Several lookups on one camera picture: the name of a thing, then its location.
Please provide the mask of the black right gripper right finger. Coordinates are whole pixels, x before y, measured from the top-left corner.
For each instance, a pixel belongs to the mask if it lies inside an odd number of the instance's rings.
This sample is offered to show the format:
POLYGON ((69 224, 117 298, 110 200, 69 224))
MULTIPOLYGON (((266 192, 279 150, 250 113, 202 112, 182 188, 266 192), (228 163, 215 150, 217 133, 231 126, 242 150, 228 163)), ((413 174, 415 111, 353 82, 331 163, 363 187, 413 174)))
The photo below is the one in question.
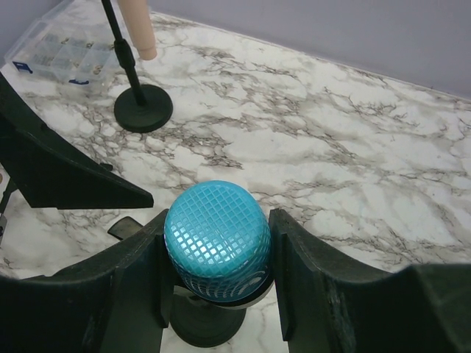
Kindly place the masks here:
POLYGON ((269 214, 283 340, 290 352, 468 352, 470 266, 389 273, 269 214))

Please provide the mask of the black round-base clip stand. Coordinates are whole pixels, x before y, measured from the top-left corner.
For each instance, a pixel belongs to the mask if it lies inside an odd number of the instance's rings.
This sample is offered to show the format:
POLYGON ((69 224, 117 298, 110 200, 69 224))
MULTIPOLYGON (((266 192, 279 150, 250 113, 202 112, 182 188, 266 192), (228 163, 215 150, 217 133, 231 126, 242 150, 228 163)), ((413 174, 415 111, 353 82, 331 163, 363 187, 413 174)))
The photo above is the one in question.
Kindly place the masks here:
POLYGON ((190 292, 169 259, 165 219, 166 213, 161 213, 142 226, 127 216, 108 230, 122 245, 143 243, 116 268, 101 352, 159 352, 167 327, 192 346, 221 345, 237 333, 247 308, 272 286, 268 277, 254 293, 226 304, 190 292))

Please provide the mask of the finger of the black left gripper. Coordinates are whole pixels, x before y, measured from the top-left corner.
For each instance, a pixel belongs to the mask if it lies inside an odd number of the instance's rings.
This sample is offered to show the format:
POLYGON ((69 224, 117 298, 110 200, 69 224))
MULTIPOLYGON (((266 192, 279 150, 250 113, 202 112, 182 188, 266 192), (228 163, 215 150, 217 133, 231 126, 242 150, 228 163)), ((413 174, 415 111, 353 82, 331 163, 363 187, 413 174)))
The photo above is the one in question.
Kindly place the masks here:
POLYGON ((59 136, 1 78, 1 165, 30 207, 137 209, 152 194, 113 174, 59 136))

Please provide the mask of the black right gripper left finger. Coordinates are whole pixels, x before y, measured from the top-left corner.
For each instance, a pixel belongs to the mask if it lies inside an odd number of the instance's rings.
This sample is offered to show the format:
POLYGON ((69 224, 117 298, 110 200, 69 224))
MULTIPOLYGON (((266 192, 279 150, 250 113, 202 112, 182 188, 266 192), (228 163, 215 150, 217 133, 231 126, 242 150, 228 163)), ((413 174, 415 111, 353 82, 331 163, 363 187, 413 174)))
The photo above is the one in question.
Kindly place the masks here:
POLYGON ((159 352, 174 272, 161 212, 50 277, 1 277, 2 352, 159 352))

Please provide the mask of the blue microphone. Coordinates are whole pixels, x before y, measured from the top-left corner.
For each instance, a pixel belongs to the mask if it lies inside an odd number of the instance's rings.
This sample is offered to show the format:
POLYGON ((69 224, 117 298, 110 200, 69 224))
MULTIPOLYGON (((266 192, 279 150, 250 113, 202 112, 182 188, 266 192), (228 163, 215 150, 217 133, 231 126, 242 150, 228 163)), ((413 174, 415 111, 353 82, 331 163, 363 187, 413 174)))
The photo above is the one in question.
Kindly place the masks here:
POLYGON ((268 221, 237 184, 213 180, 184 191, 166 214, 164 238, 185 286, 208 302, 246 307, 273 285, 268 221))

